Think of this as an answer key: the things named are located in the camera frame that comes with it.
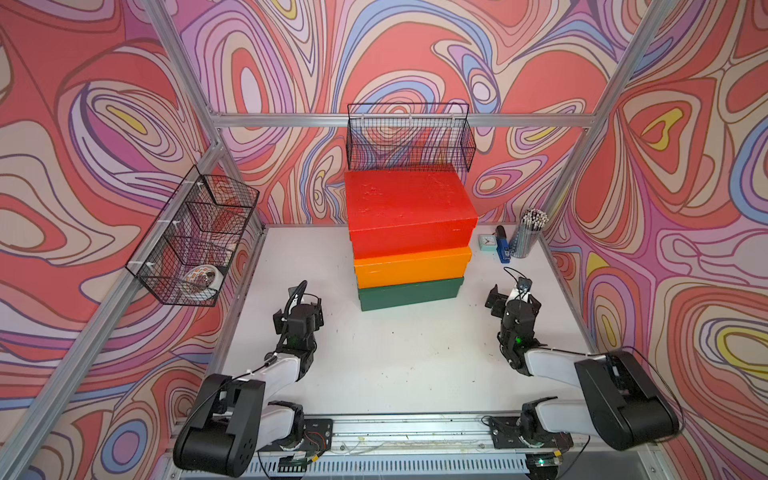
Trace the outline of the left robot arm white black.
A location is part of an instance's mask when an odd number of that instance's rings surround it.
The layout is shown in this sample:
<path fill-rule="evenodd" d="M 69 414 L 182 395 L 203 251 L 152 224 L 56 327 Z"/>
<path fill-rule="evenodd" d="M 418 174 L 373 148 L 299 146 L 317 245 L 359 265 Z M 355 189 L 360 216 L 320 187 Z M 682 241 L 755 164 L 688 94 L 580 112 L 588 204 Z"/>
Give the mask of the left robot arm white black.
<path fill-rule="evenodd" d="M 303 407 L 275 395 L 302 380 L 313 363 L 324 317 L 321 299 L 310 298 L 273 315 L 279 339 L 262 365 L 237 377 L 205 378 L 175 441 L 177 468 L 237 478 L 258 450 L 294 449 L 307 440 Z"/>

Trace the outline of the green shoebox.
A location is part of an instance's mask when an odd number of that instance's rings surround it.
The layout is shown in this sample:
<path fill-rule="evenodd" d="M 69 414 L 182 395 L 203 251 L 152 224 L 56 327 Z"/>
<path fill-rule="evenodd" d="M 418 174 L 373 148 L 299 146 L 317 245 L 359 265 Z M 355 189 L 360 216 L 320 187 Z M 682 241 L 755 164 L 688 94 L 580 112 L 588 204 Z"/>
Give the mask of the green shoebox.
<path fill-rule="evenodd" d="M 464 278 L 417 282 L 358 290 L 362 311 L 400 307 L 455 298 Z"/>

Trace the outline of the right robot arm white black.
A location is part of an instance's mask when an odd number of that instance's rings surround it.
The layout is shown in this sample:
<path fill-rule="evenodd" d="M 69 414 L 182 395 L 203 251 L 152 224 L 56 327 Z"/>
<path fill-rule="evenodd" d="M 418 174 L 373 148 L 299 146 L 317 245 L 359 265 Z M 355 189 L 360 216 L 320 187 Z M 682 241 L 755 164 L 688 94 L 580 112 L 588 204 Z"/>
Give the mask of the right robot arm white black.
<path fill-rule="evenodd" d="M 521 442 L 540 447 L 555 435 L 580 434 L 624 451 L 681 433 L 683 420 L 633 354 L 586 354 L 544 345 L 534 332 L 541 303 L 526 290 L 504 294 L 493 287 L 485 307 L 500 319 L 499 351 L 513 370 L 554 380 L 582 395 L 525 403 L 511 428 Z"/>

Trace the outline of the orange shoebox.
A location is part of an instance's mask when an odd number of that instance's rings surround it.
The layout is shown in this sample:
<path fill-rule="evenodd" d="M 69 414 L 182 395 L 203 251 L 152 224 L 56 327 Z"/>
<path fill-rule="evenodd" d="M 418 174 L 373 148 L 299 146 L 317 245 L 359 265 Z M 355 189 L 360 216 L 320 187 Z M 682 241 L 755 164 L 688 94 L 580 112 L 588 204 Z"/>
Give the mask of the orange shoebox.
<path fill-rule="evenodd" d="M 360 289 L 450 280 L 464 276 L 472 258 L 469 247 L 388 255 L 354 261 Z"/>

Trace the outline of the red shoebox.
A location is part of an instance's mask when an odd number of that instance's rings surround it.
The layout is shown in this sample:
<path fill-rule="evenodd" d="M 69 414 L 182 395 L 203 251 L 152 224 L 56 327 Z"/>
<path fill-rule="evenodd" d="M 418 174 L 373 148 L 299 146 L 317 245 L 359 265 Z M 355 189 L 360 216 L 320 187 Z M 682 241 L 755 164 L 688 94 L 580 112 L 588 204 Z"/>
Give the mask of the red shoebox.
<path fill-rule="evenodd" d="M 349 171 L 345 194 L 357 260 L 466 247 L 478 222 L 453 171 Z"/>

